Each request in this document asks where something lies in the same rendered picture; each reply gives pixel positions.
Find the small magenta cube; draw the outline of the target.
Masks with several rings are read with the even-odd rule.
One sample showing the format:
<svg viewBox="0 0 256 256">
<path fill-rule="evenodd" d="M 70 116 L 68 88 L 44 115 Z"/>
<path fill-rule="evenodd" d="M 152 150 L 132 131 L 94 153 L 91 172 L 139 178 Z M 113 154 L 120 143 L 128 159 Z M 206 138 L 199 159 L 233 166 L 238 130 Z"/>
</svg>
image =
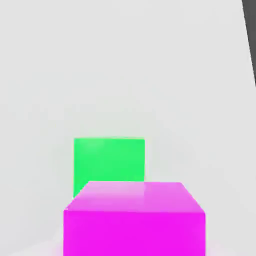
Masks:
<svg viewBox="0 0 256 256">
<path fill-rule="evenodd" d="M 90 181 L 63 212 L 63 256 L 206 256 L 206 214 L 180 182 Z"/>
</svg>

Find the small green cube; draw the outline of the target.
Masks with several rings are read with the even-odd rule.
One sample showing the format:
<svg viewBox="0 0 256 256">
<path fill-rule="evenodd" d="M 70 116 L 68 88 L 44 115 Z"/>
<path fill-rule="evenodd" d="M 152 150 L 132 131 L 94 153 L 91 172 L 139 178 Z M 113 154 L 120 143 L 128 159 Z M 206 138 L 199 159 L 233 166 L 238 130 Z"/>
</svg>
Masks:
<svg viewBox="0 0 256 256">
<path fill-rule="evenodd" d="M 73 144 L 73 197 L 89 181 L 143 182 L 143 137 L 81 137 Z"/>
</svg>

